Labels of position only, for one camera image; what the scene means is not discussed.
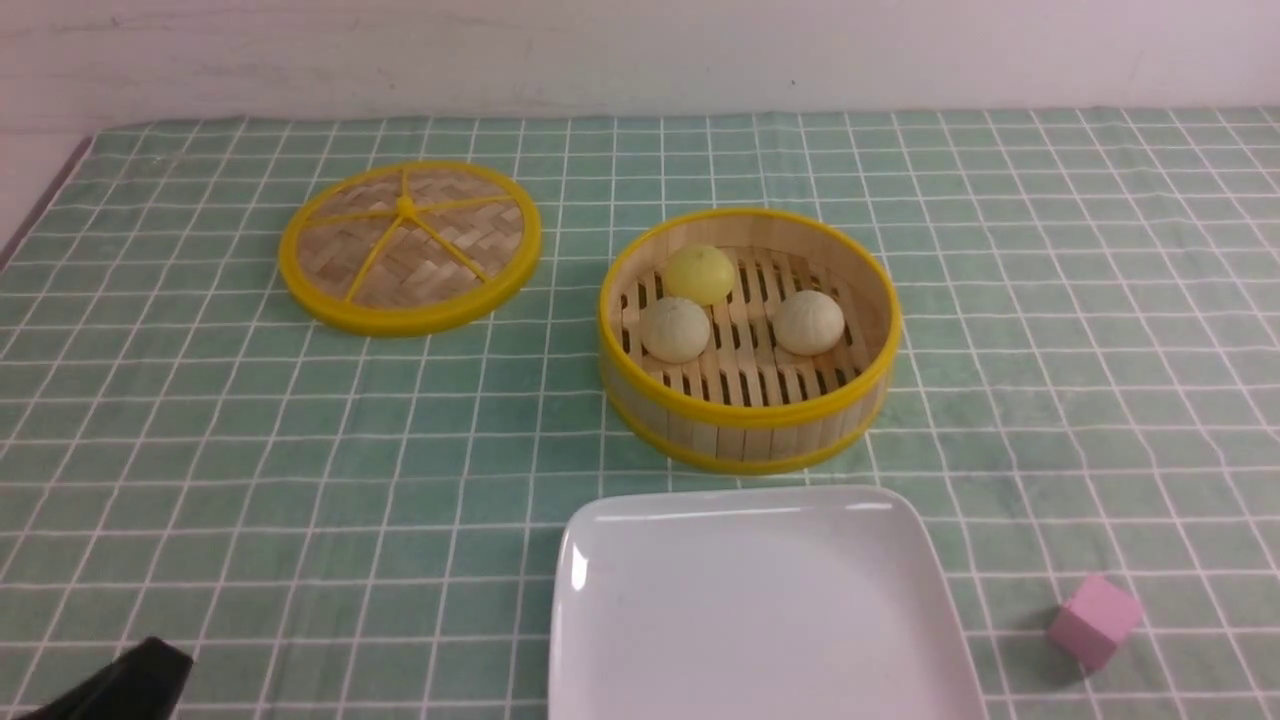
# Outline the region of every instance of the steamer slatted base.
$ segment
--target steamer slatted base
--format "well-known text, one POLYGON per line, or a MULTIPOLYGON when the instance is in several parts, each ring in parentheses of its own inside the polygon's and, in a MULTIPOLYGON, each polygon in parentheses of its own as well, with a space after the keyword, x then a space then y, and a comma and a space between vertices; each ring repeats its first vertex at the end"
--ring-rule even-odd
POLYGON ((795 469, 837 452, 874 418, 888 387, 901 316, 887 277, 861 249, 812 220, 726 210, 672 220, 618 259, 602 292, 602 377, 614 407, 645 439, 689 462, 736 473, 795 469), (663 297, 662 266, 687 243, 714 245, 737 265, 712 305, 703 354, 671 365, 640 343, 640 315, 663 297), (828 352, 777 346, 772 316, 817 290, 845 315, 828 352))

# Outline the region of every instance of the woven bamboo lid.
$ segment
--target woven bamboo lid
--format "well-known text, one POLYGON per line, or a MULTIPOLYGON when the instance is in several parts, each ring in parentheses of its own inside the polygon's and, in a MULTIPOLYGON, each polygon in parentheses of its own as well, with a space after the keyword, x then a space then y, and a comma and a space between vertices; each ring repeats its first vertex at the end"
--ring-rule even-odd
POLYGON ((280 273, 320 320, 375 336, 449 329, 493 311, 532 274, 541 225, 512 179, 462 163, 348 178, 293 217, 280 273))

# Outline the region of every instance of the white plate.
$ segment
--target white plate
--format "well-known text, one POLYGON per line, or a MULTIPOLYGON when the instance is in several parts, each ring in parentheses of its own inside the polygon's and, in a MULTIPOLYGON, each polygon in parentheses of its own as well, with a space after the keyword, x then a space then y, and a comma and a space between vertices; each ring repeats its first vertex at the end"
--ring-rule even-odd
POLYGON ((644 495, 564 532, 549 720, 982 720, 915 510, 868 487, 644 495))

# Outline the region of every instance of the wall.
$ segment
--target wall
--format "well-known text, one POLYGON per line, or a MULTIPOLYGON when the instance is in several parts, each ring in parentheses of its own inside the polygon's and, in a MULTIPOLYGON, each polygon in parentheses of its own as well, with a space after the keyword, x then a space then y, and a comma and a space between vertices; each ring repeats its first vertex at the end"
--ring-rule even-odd
POLYGON ((8 0, 0 131, 1280 102, 1276 0, 8 0))

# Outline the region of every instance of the pink block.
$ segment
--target pink block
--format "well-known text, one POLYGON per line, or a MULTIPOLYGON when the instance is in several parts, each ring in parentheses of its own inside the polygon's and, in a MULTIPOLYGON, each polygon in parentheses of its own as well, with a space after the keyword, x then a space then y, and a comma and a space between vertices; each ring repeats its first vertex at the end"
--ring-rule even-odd
POLYGON ((1048 638, 1091 673, 1111 660, 1129 632, 1142 621, 1142 605, 1102 575, 1089 575, 1062 603, 1048 638))

